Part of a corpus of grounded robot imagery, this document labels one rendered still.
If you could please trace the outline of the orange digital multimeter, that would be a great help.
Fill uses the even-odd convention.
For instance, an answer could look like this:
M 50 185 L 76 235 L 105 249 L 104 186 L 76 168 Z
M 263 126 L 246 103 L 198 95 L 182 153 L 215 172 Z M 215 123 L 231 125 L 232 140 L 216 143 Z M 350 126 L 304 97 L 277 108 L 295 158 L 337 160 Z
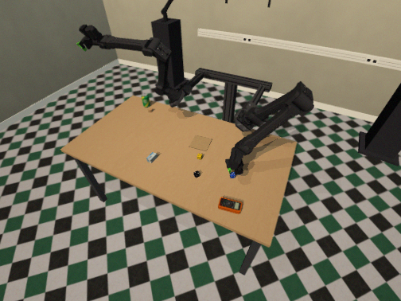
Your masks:
M 220 198 L 218 209 L 240 214 L 241 208 L 242 202 L 240 201 L 234 201 L 225 197 Z

